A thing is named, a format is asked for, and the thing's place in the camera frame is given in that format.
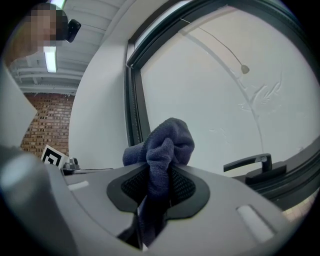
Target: blue cloth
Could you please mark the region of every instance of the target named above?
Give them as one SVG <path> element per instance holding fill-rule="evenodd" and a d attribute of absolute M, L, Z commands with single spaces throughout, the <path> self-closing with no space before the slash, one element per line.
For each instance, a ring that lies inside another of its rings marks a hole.
<path fill-rule="evenodd" d="M 147 197 L 139 215 L 142 242 L 149 246 L 162 228 L 169 204 L 169 164 L 187 165 L 195 143 L 187 124 L 169 118 L 153 130 L 145 142 L 125 149 L 123 165 L 147 162 L 150 166 Z"/>

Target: red brick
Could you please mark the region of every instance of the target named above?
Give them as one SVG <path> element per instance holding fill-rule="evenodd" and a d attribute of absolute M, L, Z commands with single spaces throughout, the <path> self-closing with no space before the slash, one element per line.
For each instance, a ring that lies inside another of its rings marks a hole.
<path fill-rule="evenodd" d="M 26 93 L 38 113 L 30 124 L 21 148 L 39 158 L 48 144 L 69 155 L 69 122 L 74 96 L 53 93 Z"/>

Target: wire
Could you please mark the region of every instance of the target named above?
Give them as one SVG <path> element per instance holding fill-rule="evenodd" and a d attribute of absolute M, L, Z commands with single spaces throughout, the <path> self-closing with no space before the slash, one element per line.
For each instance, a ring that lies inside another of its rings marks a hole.
<path fill-rule="evenodd" d="M 187 21 L 187 20 L 185 20 L 185 19 L 183 19 L 183 18 L 180 18 L 180 20 L 182 20 L 182 21 L 184 21 L 184 22 L 186 22 L 186 23 L 191 24 L 191 22 L 189 22 L 189 21 Z M 232 55 L 236 58 L 236 60 L 240 63 L 241 66 L 243 65 L 243 64 L 241 63 L 241 61 L 237 58 L 237 56 L 233 53 L 233 51 L 230 50 L 230 48 L 227 47 L 223 42 L 221 42 L 221 41 L 220 41 L 218 38 L 216 38 L 213 34 L 209 33 L 208 31 L 205 31 L 205 30 L 202 29 L 201 27 L 198 26 L 197 28 L 198 28 L 198 29 L 201 29 L 202 31 L 204 31 L 204 32 L 206 32 L 207 34 L 209 34 L 210 36 L 214 37 L 220 44 L 222 44 L 225 48 L 227 48 L 227 49 L 230 51 L 230 53 L 232 53 Z"/>

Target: ceiling light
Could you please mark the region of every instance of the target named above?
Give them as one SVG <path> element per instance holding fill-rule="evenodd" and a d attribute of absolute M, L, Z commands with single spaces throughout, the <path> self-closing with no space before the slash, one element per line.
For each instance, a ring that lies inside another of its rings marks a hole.
<path fill-rule="evenodd" d="M 60 9 L 63 9 L 66 0 L 51 0 L 51 4 L 56 5 Z M 46 70 L 49 73 L 57 72 L 57 48 L 55 46 L 44 47 Z"/>
<path fill-rule="evenodd" d="M 66 0 L 51 0 L 50 4 L 56 5 L 59 8 L 63 9 L 65 6 Z"/>
<path fill-rule="evenodd" d="M 46 70 L 49 73 L 57 72 L 57 48 L 55 46 L 44 47 Z"/>

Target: white ceiling beam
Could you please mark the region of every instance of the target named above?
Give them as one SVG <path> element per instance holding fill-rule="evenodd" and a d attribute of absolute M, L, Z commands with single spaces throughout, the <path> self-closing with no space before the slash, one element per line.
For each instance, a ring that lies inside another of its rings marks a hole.
<path fill-rule="evenodd" d="M 100 16 L 96 16 L 90 13 L 79 12 L 74 10 L 64 10 L 68 19 L 75 19 L 81 23 L 82 26 L 91 26 L 93 28 L 97 28 L 106 32 L 108 25 L 111 20 L 107 18 L 103 18 Z"/>
<path fill-rule="evenodd" d="M 64 50 L 63 48 L 60 48 L 56 54 L 58 62 L 60 61 L 60 59 L 68 59 L 89 63 L 94 56 L 94 54 L 88 54 L 84 52 L 75 53 L 74 51 Z"/>
<path fill-rule="evenodd" d="M 68 10 L 100 16 L 111 21 L 119 8 L 107 2 L 96 0 L 68 0 L 64 11 Z"/>
<path fill-rule="evenodd" d="M 13 65 L 12 65 L 11 73 L 13 73 L 13 72 L 15 72 L 16 77 L 19 79 L 20 83 L 22 83 L 22 80 L 20 78 L 20 74 L 19 74 L 18 69 L 17 69 L 17 61 L 14 62 Z"/>
<path fill-rule="evenodd" d="M 83 65 L 83 66 L 88 66 L 89 65 L 89 61 L 81 61 L 81 60 L 76 60 L 76 59 L 70 59 L 70 58 L 59 58 L 59 62 L 65 62 L 65 63 L 73 63 L 73 64 L 79 64 L 79 65 Z"/>
<path fill-rule="evenodd" d="M 77 87 L 67 87 L 54 84 L 23 84 L 19 85 L 23 93 L 49 93 L 75 95 Z"/>
<path fill-rule="evenodd" d="M 70 74 L 57 74 L 57 73 L 39 73 L 39 74 L 23 74 L 20 78 L 61 78 L 61 79 L 73 79 L 81 80 L 82 76 L 70 75 Z"/>
<path fill-rule="evenodd" d="M 88 64 L 87 63 L 71 63 L 66 62 L 61 59 L 58 59 L 58 70 L 57 73 L 59 73 L 59 70 L 72 70 L 72 71 L 78 71 L 78 72 L 85 72 Z M 46 63 L 44 61 L 39 60 L 38 62 L 39 68 L 45 68 Z"/>
<path fill-rule="evenodd" d="M 22 73 L 22 72 L 26 72 L 26 73 L 28 73 L 28 72 L 47 72 L 47 69 L 43 68 L 43 67 L 23 67 L 23 68 L 18 68 L 17 71 L 20 73 Z M 60 69 L 58 69 L 56 74 L 57 75 L 68 74 L 68 75 L 74 75 L 74 76 L 83 76 L 84 72 L 60 68 Z"/>
<path fill-rule="evenodd" d="M 118 8 L 120 8 L 126 2 L 126 0 L 99 0 L 99 1 L 107 3 L 114 7 L 118 7 Z"/>
<path fill-rule="evenodd" d="M 30 57 L 27 56 L 27 57 L 25 57 L 25 59 L 26 59 L 26 63 L 28 64 L 28 67 L 32 67 L 33 65 L 32 65 Z M 32 77 L 32 79 L 33 79 L 34 84 L 37 85 L 38 84 L 37 79 L 34 76 Z"/>
<path fill-rule="evenodd" d="M 127 12 L 127 10 L 130 8 L 130 6 L 135 2 L 136 0 L 126 0 L 123 1 L 124 3 L 121 5 L 120 9 L 116 13 L 116 15 L 113 17 L 111 23 L 109 24 L 108 28 L 105 31 L 105 34 L 103 38 L 100 41 L 100 45 L 107 39 L 107 37 L 114 31 L 116 25 L 121 20 L 122 16 Z"/>
<path fill-rule="evenodd" d="M 72 43 L 65 41 L 63 42 L 62 47 L 58 47 L 59 50 L 62 49 L 65 51 L 74 51 L 91 55 L 95 55 L 98 48 L 98 45 L 79 40 L 74 40 Z"/>
<path fill-rule="evenodd" d="M 99 46 L 100 41 L 104 36 L 104 33 L 105 32 L 103 30 L 99 30 L 99 32 L 93 31 L 90 27 L 84 25 L 84 26 L 81 26 L 80 30 L 78 31 L 78 34 L 76 34 L 76 37 L 73 43 L 75 41 L 82 41 L 82 42 Z"/>

